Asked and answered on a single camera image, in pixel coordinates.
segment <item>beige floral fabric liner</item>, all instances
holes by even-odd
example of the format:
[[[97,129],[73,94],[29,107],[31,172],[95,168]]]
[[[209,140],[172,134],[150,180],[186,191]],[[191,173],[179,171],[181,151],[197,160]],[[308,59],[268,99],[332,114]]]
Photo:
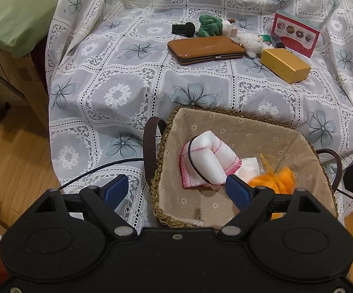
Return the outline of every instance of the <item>beige floral fabric liner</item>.
[[[262,153],[275,171],[288,166],[295,174],[296,187],[309,190],[336,215],[326,175],[310,145],[298,131],[189,108],[178,110],[164,145],[158,184],[158,207],[163,210],[162,214],[187,224],[219,229],[239,212],[223,187],[218,191],[182,188],[180,151],[192,137],[207,130],[228,144],[240,158]]]

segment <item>pink striped cloth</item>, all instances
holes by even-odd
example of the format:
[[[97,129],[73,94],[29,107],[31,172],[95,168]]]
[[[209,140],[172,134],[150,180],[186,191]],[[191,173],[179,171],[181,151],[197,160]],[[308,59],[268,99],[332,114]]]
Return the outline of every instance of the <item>pink striped cloth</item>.
[[[208,185],[191,166],[188,157],[187,142],[180,155],[180,171],[183,188]],[[227,175],[234,174],[242,165],[241,159],[234,151],[216,137],[212,131],[206,131],[196,137],[190,149],[191,160],[203,177],[217,190],[225,183]]]

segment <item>brown wallet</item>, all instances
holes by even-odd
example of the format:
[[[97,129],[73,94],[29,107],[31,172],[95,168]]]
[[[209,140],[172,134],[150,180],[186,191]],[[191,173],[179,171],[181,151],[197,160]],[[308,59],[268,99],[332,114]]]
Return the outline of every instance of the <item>brown wallet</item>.
[[[167,46],[181,65],[241,58],[244,54],[244,47],[234,43],[227,36],[172,40],[167,43]]]

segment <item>brown leather strap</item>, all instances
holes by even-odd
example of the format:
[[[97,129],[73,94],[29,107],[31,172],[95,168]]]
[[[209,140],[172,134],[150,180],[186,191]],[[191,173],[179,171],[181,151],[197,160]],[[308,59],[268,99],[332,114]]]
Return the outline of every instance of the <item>brown leather strap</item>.
[[[331,189],[333,192],[335,192],[338,188],[338,185],[340,185],[341,178],[342,178],[342,162],[339,157],[339,155],[333,151],[332,149],[318,149],[316,150],[317,154],[322,154],[322,153],[328,153],[332,155],[335,159],[335,162],[337,163],[337,172],[335,173],[334,176],[334,181],[332,182]]]
[[[151,117],[145,124],[143,137],[143,158],[145,180],[151,185],[151,179],[154,177],[154,171],[157,167],[156,162],[156,130],[159,126],[160,134],[163,135],[167,126],[165,121],[159,117]]]

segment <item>cardboard box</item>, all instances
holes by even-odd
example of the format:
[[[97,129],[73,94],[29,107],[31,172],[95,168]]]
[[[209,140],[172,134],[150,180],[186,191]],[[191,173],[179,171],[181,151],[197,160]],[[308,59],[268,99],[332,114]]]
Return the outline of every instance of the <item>cardboard box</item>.
[[[312,23],[285,11],[277,11],[274,16],[271,36],[277,34],[283,44],[310,58],[318,41],[319,31]]]
[[[261,63],[288,84],[305,80],[311,70],[311,66],[285,48],[263,50]]]
[[[0,52],[0,63],[9,81],[17,84],[41,123],[49,129],[49,97],[31,57],[13,58],[7,52]]]

